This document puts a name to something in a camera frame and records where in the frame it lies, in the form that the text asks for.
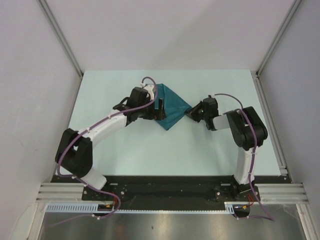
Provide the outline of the teal satin napkin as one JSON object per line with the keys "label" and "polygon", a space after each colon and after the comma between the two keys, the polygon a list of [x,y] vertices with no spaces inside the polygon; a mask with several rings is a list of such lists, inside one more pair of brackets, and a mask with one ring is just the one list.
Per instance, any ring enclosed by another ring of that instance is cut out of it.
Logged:
{"label": "teal satin napkin", "polygon": [[157,84],[157,93],[157,99],[163,99],[166,118],[157,120],[156,122],[168,131],[183,118],[185,111],[190,110],[192,107],[182,97],[162,83]]}

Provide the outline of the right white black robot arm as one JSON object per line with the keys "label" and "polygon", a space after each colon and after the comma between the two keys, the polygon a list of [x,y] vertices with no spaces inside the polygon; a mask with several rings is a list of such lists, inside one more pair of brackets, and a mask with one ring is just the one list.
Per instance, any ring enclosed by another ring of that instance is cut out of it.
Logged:
{"label": "right white black robot arm", "polygon": [[209,131],[230,129],[238,147],[230,194],[235,200],[242,201],[254,187],[257,149],[268,138],[267,128],[256,110],[248,106],[219,114],[217,100],[209,96],[184,114],[197,123],[204,121]]}

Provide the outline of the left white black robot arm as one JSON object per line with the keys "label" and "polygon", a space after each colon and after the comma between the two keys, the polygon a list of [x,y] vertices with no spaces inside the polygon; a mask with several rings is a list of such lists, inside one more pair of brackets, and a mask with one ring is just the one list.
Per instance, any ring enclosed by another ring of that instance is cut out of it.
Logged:
{"label": "left white black robot arm", "polygon": [[94,165],[94,148],[109,135],[127,127],[137,119],[163,120],[166,118],[164,100],[158,98],[156,84],[142,84],[132,89],[112,108],[112,111],[94,125],[81,130],[66,129],[61,137],[55,162],[70,172],[72,177],[80,179],[93,187],[93,194],[100,200],[110,196],[111,188],[106,184],[107,178],[96,170]]}

